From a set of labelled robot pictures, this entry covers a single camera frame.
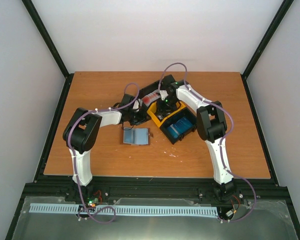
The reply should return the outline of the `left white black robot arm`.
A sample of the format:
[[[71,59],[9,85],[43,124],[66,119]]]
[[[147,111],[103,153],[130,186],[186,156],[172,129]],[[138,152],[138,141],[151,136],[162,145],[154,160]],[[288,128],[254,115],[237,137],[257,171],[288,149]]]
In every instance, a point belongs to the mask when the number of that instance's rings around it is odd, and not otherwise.
[[[62,138],[68,147],[73,166],[73,181],[80,185],[76,195],[82,201],[93,198],[94,188],[89,185],[91,172],[91,149],[95,145],[99,129],[128,122],[135,126],[147,120],[147,106],[140,97],[127,93],[121,102],[107,109],[87,110],[79,107],[67,124]]]

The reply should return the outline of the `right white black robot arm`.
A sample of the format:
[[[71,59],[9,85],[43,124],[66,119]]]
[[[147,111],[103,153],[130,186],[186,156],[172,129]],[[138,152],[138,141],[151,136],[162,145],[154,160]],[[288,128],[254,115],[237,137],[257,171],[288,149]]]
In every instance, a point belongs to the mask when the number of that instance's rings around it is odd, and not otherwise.
[[[192,88],[186,80],[175,81],[172,75],[162,76],[158,90],[163,106],[183,102],[196,112],[196,129],[199,137],[206,143],[213,166],[214,195],[218,201],[229,198],[235,190],[227,150],[227,122],[229,113],[219,101],[211,101]]]

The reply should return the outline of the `brown leather card holder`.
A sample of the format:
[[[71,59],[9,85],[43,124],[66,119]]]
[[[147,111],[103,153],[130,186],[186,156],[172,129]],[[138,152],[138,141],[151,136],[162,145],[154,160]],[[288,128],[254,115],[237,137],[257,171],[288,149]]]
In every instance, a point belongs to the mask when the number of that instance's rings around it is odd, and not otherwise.
[[[124,145],[148,146],[152,137],[150,128],[123,127],[121,142]]]

